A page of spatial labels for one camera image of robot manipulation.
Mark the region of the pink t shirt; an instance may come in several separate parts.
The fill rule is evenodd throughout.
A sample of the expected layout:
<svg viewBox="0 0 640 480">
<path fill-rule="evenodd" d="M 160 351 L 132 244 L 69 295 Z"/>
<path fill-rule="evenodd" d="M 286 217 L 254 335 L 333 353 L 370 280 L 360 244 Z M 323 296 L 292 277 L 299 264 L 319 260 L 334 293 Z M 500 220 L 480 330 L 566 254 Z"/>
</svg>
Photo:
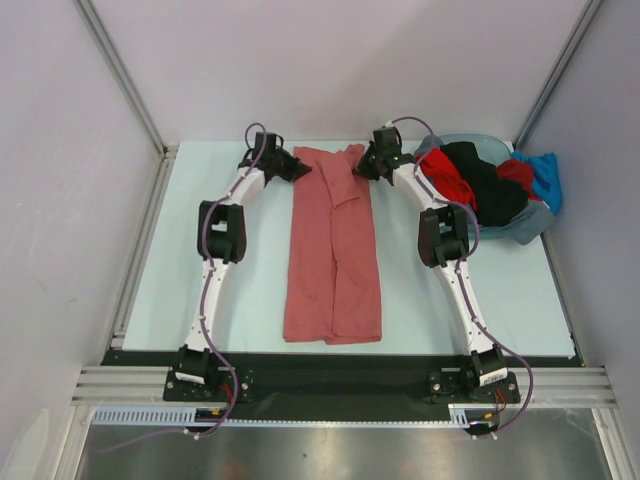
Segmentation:
<svg viewBox="0 0 640 480">
<path fill-rule="evenodd" d="M 361 144 L 297 147 L 310 172 L 294 182 L 283 336 L 329 345 L 378 342 L 382 299 L 370 185 Z"/>
</svg>

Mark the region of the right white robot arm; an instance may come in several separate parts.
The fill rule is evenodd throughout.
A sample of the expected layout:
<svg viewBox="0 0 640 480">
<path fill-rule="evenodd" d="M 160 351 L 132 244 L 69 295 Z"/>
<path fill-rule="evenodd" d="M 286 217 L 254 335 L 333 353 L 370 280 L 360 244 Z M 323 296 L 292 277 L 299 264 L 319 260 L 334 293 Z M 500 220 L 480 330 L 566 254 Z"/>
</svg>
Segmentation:
<svg viewBox="0 0 640 480">
<path fill-rule="evenodd" d="M 392 121 L 373 131 L 354 173 L 370 181 L 388 181 L 417 205 L 419 257 L 439 280 L 461 332 L 460 390 L 473 401 L 486 400 L 509 382 L 509 370 L 500 343 L 488 332 L 471 284 L 468 259 L 478 244 L 469 240 L 467 222 L 476 220 L 473 210 L 436 189 L 419 161 L 403 151 Z"/>
</svg>

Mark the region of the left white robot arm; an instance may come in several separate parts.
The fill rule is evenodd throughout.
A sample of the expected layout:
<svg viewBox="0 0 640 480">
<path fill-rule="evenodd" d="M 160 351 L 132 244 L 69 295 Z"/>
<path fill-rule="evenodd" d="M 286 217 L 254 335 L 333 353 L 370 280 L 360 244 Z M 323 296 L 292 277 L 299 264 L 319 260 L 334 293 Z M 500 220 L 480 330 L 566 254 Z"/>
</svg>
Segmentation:
<svg viewBox="0 0 640 480">
<path fill-rule="evenodd" d="M 220 367 L 226 368 L 213 343 L 212 330 L 227 281 L 246 254 L 245 208 L 275 177 L 293 183 L 311 168 L 284 148 L 283 137 L 260 122 L 244 133 L 246 151 L 227 192 L 199 206 L 197 253 L 202 259 L 199 299 L 189 332 L 178 350 L 172 372 L 197 398 L 214 397 L 221 387 Z"/>
</svg>

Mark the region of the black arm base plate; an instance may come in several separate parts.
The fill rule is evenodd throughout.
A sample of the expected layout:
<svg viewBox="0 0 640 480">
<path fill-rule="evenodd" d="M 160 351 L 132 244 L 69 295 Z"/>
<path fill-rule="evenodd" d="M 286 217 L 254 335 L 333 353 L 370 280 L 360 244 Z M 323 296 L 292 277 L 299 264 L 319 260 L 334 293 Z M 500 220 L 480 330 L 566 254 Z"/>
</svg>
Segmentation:
<svg viewBox="0 0 640 480">
<path fill-rule="evenodd" d="M 514 358 L 507 360 L 509 382 L 478 396 L 460 390 L 460 355 L 229 353 L 215 388 L 178 382 L 175 358 L 167 351 L 110 350 L 101 364 L 167 367 L 163 401 L 223 408 L 234 400 L 231 417 L 242 419 L 426 420 L 454 403 L 515 406 L 527 393 L 512 371 L 522 366 Z"/>
</svg>

